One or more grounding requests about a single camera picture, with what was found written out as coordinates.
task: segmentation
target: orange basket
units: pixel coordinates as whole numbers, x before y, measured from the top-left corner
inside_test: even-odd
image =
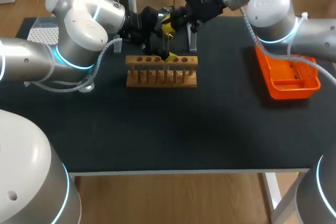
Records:
[[[277,60],[265,55],[257,46],[258,61],[273,99],[306,99],[321,87],[318,70],[303,62]],[[306,59],[316,62],[311,57]]]

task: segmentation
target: glowing blue ring light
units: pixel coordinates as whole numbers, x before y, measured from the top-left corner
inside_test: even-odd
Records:
[[[0,72],[0,81],[4,77],[5,74],[5,68],[6,68],[6,56],[4,52],[4,46],[2,45],[2,42],[0,40],[0,54],[2,56],[2,66],[1,66],[1,72]]]
[[[61,216],[61,214],[62,214],[62,212],[63,212],[63,210],[65,208],[65,205],[66,205],[68,197],[69,197],[69,174],[68,174],[68,171],[65,168],[64,164],[63,164],[63,167],[64,167],[65,173],[67,175],[67,193],[65,195],[65,199],[64,199],[64,202],[63,202],[63,205],[62,205],[61,209],[59,210],[57,216],[55,217],[55,219],[52,221],[51,224],[55,224],[57,222],[57,220],[59,219],[59,217]]]
[[[317,164],[317,169],[316,169],[316,181],[317,181],[317,187],[319,188],[319,192],[321,194],[321,197],[323,199],[323,202],[325,203],[325,205],[327,206],[327,208],[329,209],[329,211],[332,213],[332,215],[334,215],[334,217],[336,218],[336,212],[334,211],[334,209],[332,209],[331,205],[329,204],[329,202],[327,201],[327,198],[325,197],[323,191],[322,191],[322,187],[321,187],[321,183],[320,183],[320,176],[319,176],[319,170],[320,170],[320,164],[321,164],[321,160],[322,157],[320,158],[318,164]]]
[[[266,43],[266,44],[275,44],[275,43],[279,43],[279,42],[282,42],[286,39],[288,39],[292,34],[294,34],[296,32],[296,30],[298,29],[298,20],[295,19],[295,25],[294,25],[294,28],[292,29],[292,31],[290,31],[290,33],[285,36],[284,38],[282,39],[278,39],[278,40],[274,40],[274,41],[266,41],[266,40],[263,40],[263,39],[260,39],[258,37],[258,39],[262,42],[262,43]]]
[[[97,6],[97,10],[96,10],[96,12],[95,12],[95,14],[94,14],[94,16],[93,16],[93,20],[96,20],[99,11],[100,11],[100,5]]]
[[[64,61],[66,64],[68,64],[69,66],[72,66],[73,68],[78,68],[78,69],[83,69],[83,70],[86,70],[86,69],[90,69],[93,67],[93,64],[90,66],[90,67],[81,67],[81,66],[77,66],[75,64],[72,64],[71,62],[67,61],[58,51],[58,47],[56,47],[56,52],[59,56],[59,58]]]

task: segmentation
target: wooden floor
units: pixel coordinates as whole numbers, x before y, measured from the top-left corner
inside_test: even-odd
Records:
[[[324,17],[332,0],[293,0],[297,14]],[[0,5],[0,37],[14,37],[24,17],[48,16],[45,0]],[[172,5],[172,0],[137,0],[138,10]],[[335,8],[329,10],[336,15]],[[225,10],[224,15],[239,15]],[[284,194],[296,174],[278,174]],[[78,184],[82,223],[264,224],[269,211],[257,174],[83,177]],[[287,224],[297,224],[293,216]]]
[[[255,174],[82,178],[82,224],[269,223]]]

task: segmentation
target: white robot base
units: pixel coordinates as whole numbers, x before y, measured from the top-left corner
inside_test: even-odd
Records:
[[[42,130],[0,110],[0,132],[0,223],[79,223],[79,193]]]

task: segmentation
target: black tabletop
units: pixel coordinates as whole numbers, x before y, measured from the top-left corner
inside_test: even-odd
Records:
[[[190,55],[186,41],[179,34],[171,50]],[[216,18],[198,33],[196,89],[126,88],[125,55],[141,50],[112,52],[90,93],[0,85],[0,109],[37,124],[70,172],[309,168],[334,142],[336,88],[320,74],[310,99],[272,100],[241,18]]]

